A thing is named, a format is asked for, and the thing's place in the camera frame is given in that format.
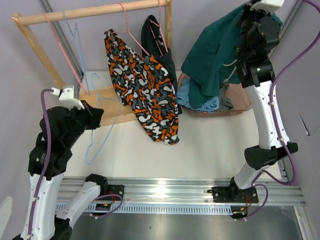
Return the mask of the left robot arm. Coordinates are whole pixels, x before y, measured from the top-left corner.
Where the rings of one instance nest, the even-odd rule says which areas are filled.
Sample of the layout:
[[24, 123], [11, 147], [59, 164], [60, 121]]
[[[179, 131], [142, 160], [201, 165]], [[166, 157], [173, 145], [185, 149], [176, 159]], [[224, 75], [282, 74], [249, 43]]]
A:
[[29, 154], [30, 199], [23, 231], [16, 240], [68, 240], [73, 227], [95, 199], [108, 196], [108, 179], [98, 174], [85, 178], [81, 190], [67, 205], [64, 213], [56, 213], [58, 191], [72, 147], [86, 130], [99, 128], [104, 110], [81, 101], [82, 107], [68, 109], [55, 106], [43, 110], [41, 128], [35, 147]]

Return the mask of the black shorts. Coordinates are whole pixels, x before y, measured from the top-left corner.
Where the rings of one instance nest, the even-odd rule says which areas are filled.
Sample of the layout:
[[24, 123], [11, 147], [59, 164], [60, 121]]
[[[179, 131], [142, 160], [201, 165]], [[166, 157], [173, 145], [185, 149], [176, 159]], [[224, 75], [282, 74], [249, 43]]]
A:
[[150, 18], [154, 19], [157, 22], [157, 19], [154, 15], [149, 15], [145, 22], [143, 23], [141, 29], [141, 45], [150, 53], [150, 55], [154, 56], [154, 58], [163, 65], [163, 67], [168, 71], [169, 78], [171, 80], [172, 86], [174, 87], [175, 93], [178, 91], [178, 80], [176, 75], [175, 63], [172, 58], [172, 51], [167, 46], [168, 52], [164, 53], [163, 56], [160, 55], [156, 42], [153, 38], [152, 32], [150, 30], [150, 26], [153, 27], [154, 32], [158, 33], [158, 28], [150, 23]]

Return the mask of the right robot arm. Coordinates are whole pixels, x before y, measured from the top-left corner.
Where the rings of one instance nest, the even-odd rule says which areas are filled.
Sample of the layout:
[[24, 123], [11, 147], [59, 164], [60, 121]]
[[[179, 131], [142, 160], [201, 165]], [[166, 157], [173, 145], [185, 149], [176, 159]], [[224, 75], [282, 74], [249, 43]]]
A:
[[230, 180], [228, 196], [239, 202], [254, 189], [254, 182], [269, 166], [291, 158], [298, 145], [290, 141], [280, 116], [276, 97], [276, 78], [269, 53], [279, 42], [281, 25], [272, 17], [281, 6], [269, 1], [251, 0], [244, 4], [237, 22], [240, 35], [236, 72], [251, 101], [258, 129], [258, 145], [246, 148], [245, 164]]

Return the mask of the orange camouflage shorts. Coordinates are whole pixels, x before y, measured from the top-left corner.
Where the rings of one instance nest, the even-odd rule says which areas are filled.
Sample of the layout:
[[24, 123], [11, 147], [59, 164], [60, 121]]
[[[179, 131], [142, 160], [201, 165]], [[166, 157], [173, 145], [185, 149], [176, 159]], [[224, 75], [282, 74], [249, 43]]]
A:
[[112, 29], [104, 35], [111, 82], [122, 105], [131, 107], [154, 142], [177, 144], [178, 104], [167, 69], [153, 55], [140, 56]]

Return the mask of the pink hanger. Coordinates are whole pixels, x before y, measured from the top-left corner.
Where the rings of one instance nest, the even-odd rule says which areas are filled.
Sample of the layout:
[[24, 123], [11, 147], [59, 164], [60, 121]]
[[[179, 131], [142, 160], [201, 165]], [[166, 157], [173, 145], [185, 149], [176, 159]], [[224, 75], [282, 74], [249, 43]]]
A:
[[121, 3], [121, 2], [117, 2], [118, 5], [121, 6], [122, 11], [124, 12], [124, 17], [125, 17], [125, 27], [126, 27], [126, 31], [118, 31], [117, 33], [128, 33], [129, 36], [134, 40], [134, 42], [141, 48], [141, 50], [147, 55], [150, 56], [150, 53], [141, 45], [141, 43], [134, 37], [134, 35], [132, 34], [131, 30], [130, 30], [130, 25], [129, 25], [129, 19], [128, 19], [128, 13], [127, 10], [125, 8], [125, 6]]
[[154, 38], [155, 44], [159, 50], [159, 53], [161, 56], [163, 56], [165, 53], [168, 52], [168, 47], [165, 42], [165, 38], [162, 31], [162, 26], [161, 26], [161, 1], [158, 0], [157, 2], [158, 2], [158, 8], [159, 8], [158, 21], [154, 21], [153, 18], [150, 18], [149, 21], [151, 25], [154, 25], [157, 27], [158, 33], [155, 33], [153, 27], [149, 26], [149, 28]]
[[77, 82], [79, 83], [80, 88], [83, 90], [83, 92], [84, 92], [86, 95], [90, 95], [90, 91], [87, 91], [87, 90], [86, 90], [86, 88], [85, 88], [84, 84], [82, 83], [80, 77], [79, 77], [78, 74], [76, 73], [76, 70], [75, 70], [75, 68], [73, 67], [73, 64], [72, 64], [71, 60], [69, 59], [69, 57], [68, 57], [68, 55], [67, 55], [67, 53], [66, 53], [66, 51], [65, 51], [65, 49], [64, 49], [64, 47], [63, 47], [63, 45], [62, 45], [62, 43], [61, 43], [61, 41], [59, 40], [57, 34], [55, 33], [53, 24], [51, 23], [51, 21], [50, 21], [49, 18], [47, 17], [47, 14], [46, 14], [46, 13], [43, 12], [43, 16], [45, 17], [47, 23], [49, 24], [50, 30], [51, 30], [51, 32], [52, 32], [52, 34], [53, 34], [53, 36], [54, 36], [54, 38], [55, 38], [55, 40], [56, 40], [56, 42], [57, 42], [57, 44], [58, 44], [58, 46], [59, 46], [62, 54], [63, 54], [63, 56], [64, 56], [64, 58], [65, 58], [65, 60], [66, 60], [66, 62], [67, 62], [67, 64], [68, 64], [71, 72], [73, 73], [75, 79], [76, 79]]

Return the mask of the grey shorts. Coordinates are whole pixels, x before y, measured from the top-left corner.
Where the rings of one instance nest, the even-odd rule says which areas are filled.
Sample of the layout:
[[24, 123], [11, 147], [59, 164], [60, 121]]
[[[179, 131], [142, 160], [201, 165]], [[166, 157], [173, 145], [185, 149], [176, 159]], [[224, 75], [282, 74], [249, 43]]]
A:
[[230, 98], [227, 97], [227, 90], [229, 89], [229, 83], [220, 84], [219, 86], [219, 108], [218, 111], [233, 111], [234, 105]]

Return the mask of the light blue shorts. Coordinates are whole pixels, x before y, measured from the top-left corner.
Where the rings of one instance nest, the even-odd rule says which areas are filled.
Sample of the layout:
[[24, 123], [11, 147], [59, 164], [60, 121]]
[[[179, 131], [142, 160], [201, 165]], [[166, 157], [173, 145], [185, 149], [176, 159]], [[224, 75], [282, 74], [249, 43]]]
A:
[[220, 106], [217, 96], [203, 94], [201, 86], [190, 77], [182, 80], [176, 98], [179, 105], [197, 112], [213, 113]]

